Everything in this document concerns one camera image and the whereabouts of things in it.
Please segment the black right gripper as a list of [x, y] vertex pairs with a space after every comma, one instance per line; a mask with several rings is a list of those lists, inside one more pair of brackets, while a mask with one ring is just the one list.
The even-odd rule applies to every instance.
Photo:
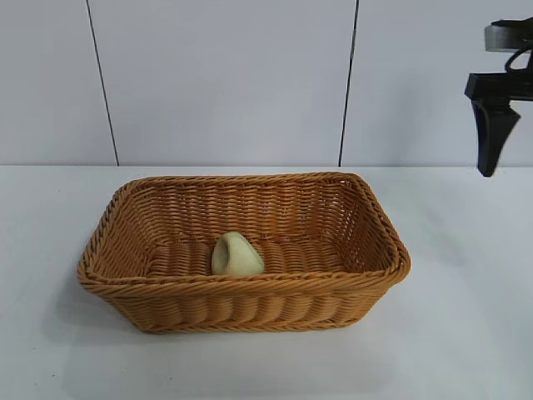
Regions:
[[471, 73], [465, 95], [472, 100], [476, 120], [477, 168], [485, 178], [491, 177], [499, 163], [503, 148], [521, 116], [513, 108], [501, 111], [496, 127], [496, 157], [492, 150], [492, 133], [498, 114], [482, 98], [504, 98], [509, 101], [532, 101], [532, 17], [500, 19], [484, 28], [485, 50], [510, 53], [503, 72]]

